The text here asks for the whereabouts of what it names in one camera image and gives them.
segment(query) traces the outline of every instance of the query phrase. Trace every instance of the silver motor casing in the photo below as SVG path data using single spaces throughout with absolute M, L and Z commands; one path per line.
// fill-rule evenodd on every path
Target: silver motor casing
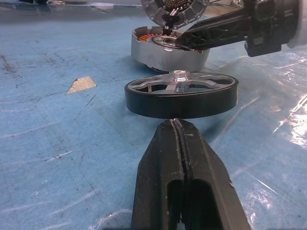
M 157 71 L 171 72 L 175 70 L 186 70 L 190 72 L 200 71 L 207 61 L 209 49 L 183 50 L 181 48 L 170 48 L 155 42 L 138 41 L 139 37 L 148 34 L 162 34 L 162 27 L 152 28 L 139 27 L 132 32 L 131 56 L 136 61 L 147 65 Z

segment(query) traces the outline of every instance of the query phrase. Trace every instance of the brushless motor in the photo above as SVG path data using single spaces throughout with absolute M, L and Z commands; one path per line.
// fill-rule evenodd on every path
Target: brushless motor
M 180 32 L 163 34 L 163 28 L 140 27 L 132 32 L 131 56 L 140 63 L 160 72 L 203 69 L 209 50 L 183 49 L 176 46 Z

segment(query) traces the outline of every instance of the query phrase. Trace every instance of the wheel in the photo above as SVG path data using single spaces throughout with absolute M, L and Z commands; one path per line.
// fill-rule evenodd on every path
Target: wheel
M 139 115 L 172 119 L 223 113 L 237 104 L 238 80 L 216 73 L 169 74 L 134 80 L 125 86 L 127 108 Z

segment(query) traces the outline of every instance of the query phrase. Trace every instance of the circuit board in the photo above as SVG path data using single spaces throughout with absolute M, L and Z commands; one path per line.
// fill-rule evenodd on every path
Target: circuit board
M 178 9 L 178 12 L 186 10 L 192 4 L 193 0 L 165 0 L 164 7 L 168 12 L 171 12 L 173 9 Z

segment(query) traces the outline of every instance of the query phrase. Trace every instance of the metal hub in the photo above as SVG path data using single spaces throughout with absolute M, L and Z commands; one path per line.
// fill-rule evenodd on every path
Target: metal hub
M 158 45 L 165 46 L 168 48 L 180 49 L 180 47 L 176 46 L 176 37 L 173 36 L 154 36 L 152 40 Z

